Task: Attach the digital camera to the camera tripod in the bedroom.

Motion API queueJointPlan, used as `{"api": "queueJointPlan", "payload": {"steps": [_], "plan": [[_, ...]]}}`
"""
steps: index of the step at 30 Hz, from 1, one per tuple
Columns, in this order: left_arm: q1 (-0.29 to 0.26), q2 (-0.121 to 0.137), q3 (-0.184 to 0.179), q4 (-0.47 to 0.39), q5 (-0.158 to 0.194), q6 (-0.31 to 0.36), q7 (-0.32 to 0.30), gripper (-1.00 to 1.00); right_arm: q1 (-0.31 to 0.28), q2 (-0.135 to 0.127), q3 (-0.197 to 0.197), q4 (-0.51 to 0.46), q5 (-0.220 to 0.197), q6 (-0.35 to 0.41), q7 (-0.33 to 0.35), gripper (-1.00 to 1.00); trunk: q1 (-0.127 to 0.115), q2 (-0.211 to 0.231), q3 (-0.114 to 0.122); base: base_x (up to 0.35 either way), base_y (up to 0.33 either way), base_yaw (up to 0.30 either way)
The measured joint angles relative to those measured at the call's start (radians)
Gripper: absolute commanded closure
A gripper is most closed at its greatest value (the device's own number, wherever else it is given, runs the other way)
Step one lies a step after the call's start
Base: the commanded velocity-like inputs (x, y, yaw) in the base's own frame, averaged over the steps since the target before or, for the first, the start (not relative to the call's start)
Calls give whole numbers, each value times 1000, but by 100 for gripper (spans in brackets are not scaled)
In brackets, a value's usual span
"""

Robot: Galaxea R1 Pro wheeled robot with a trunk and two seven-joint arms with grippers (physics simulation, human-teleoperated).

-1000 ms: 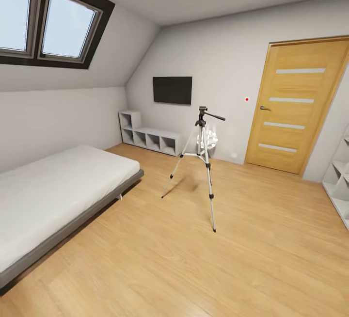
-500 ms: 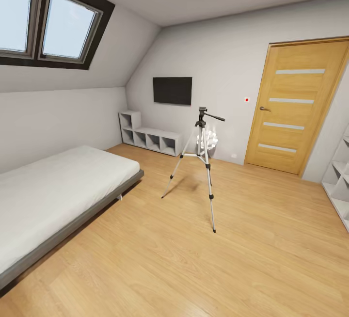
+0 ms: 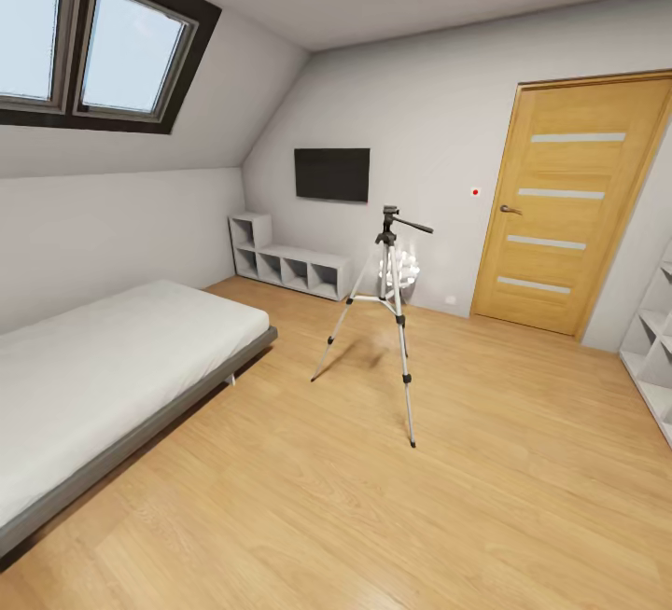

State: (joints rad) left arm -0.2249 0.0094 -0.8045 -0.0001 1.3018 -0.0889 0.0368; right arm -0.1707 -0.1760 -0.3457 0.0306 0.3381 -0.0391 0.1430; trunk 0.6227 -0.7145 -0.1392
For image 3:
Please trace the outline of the camera tripod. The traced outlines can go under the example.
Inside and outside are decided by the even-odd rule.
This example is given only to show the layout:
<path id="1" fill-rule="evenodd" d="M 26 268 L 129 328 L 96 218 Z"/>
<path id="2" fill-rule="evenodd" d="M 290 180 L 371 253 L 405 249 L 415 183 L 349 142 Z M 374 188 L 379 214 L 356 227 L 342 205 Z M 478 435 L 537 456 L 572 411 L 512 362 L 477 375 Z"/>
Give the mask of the camera tripod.
<path id="1" fill-rule="evenodd" d="M 413 421 L 412 421 L 411 404 L 410 404 L 409 387 L 408 387 L 408 383 L 411 382 L 412 380 L 412 375 L 407 373 L 406 357 L 408 357 L 408 355 L 404 335 L 404 326 L 406 319 L 404 314 L 402 314 L 401 309 L 402 302 L 400 300 L 400 296 L 402 295 L 402 292 L 399 287 L 398 268 L 396 261 L 396 248 L 394 245 L 394 241 L 397 240 L 397 235 L 395 235 L 394 233 L 392 233 L 392 231 L 390 231 L 390 226 L 393 224 L 394 221 L 398 221 L 404 224 L 408 224 L 409 226 L 413 226 L 414 228 L 421 229 L 422 231 L 426 231 L 427 233 L 431 234 L 433 233 L 434 229 L 419 224 L 413 224 L 412 222 L 407 222 L 406 220 L 401 220 L 400 218 L 396 218 L 394 215 L 399 215 L 399 209 L 397 208 L 397 206 L 385 205 L 383 213 L 385 214 L 383 233 L 379 233 L 377 239 L 375 240 L 375 245 L 371 249 L 368 260 L 366 261 L 364 268 L 362 269 L 362 272 L 358 277 L 355 288 L 352 288 L 352 292 L 350 292 L 350 296 L 348 296 L 348 299 L 346 301 L 346 307 L 348 308 L 353 303 L 354 299 L 379 301 L 380 305 L 385 305 L 390 311 L 392 311 L 396 315 L 396 321 L 397 324 L 399 325 L 399 341 L 400 341 L 401 358 L 403 366 L 402 376 L 406 390 L 407 409 L 408 409 L 409 426 L 411 434 L 411 446 L 415 448 L 415 440 L 413 437 Z M 358 286 L 360 285 L 360 282 L 362 282 L 362 277 L 364 276 L 364 273 L 366 272 L 368 266 L 370 265 L 371 258 L 373 257 L 373 254 L 375 253 L 375 250 L 377 249 L 377 246 L 379 245 L 380 241 L 383 241 L 384 243 L 384 254 L 383 254 L 383 260 L 381 262 L 382 280 L 381 280 L 380 297 L 378 298 L 376 296 L 359 295 L 357 293 Z M 390 293 L 386 293 L 385 291 L 387 286 L 386 275 L 390 270 L 392 271 L 393 289 L 390 291 Z M 390 301 L 392 299 L 393 302 Z"/>

